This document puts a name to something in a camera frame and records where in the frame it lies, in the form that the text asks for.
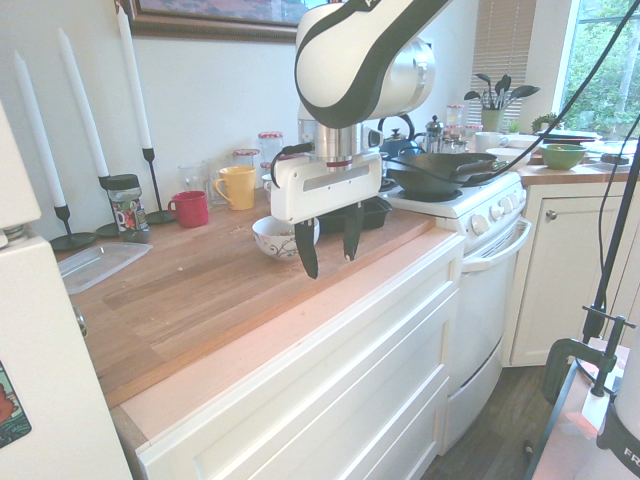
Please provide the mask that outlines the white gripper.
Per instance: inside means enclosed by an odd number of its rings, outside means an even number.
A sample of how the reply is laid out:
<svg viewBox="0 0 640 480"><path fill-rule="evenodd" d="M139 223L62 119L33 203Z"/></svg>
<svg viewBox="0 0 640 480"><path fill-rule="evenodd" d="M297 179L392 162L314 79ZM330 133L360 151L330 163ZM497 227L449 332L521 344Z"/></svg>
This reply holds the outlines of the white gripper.
<svg viewBox="0 0 640 480"><path fill-rule="evenodd" d="M376 196L382 177L382 159L377 152L356 155L348 170L330 172L327 164L308 156L278 162L275 166L278 186L271 187L271 215L295 225L299 257L307 275L318 277L317 241L314 217L345 208L344 255L356 256L364 206L360 201Z"/></svg>

